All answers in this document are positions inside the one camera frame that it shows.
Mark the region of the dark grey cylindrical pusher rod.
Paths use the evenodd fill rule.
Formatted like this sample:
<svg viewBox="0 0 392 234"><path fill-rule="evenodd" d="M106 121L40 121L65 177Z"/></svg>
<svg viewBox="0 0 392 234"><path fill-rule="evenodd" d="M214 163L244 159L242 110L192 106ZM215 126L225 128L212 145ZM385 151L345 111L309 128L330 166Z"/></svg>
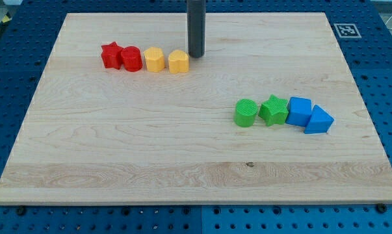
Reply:
<svg viewBox="0 0 392 234"><path fill-rule="evenodd" d="M205 15L205 0L187 0L188 51L193 58L205 54Z"/></svg>

